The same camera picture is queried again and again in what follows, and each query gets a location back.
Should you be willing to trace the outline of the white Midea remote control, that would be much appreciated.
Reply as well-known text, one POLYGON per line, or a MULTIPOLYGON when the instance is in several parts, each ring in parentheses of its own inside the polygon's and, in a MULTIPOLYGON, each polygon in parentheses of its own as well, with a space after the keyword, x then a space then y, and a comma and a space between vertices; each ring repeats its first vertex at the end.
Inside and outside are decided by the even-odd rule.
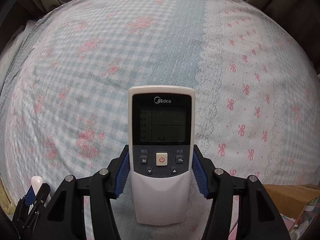
POLYGON ((137 86, 128 98, 130 178, 136 220, 165 226, 187 210, 193 162, 195 91, 137 86))

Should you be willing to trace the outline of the cardboard box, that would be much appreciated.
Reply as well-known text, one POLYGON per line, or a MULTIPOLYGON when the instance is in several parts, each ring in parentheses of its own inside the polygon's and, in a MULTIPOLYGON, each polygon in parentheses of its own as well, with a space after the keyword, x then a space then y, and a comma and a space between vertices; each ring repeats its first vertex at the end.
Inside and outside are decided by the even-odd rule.
POLYGON ((265 184, 280 214, 299 219, 303 212, 315 211, 319 202, 319 186, 265 184))

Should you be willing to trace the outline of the checkered floral bed sheet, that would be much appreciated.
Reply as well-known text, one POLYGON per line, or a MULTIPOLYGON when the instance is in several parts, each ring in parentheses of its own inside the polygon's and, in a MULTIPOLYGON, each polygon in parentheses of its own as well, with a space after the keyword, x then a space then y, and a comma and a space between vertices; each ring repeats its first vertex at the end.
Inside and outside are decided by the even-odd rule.
POLYGON ((319 78, 299 44, 240 0, 73 0, 1 55, 1 179, 91 176, 128 142, 128 91, 195 90, 195 144, 231 175, 319 183, 319 78))

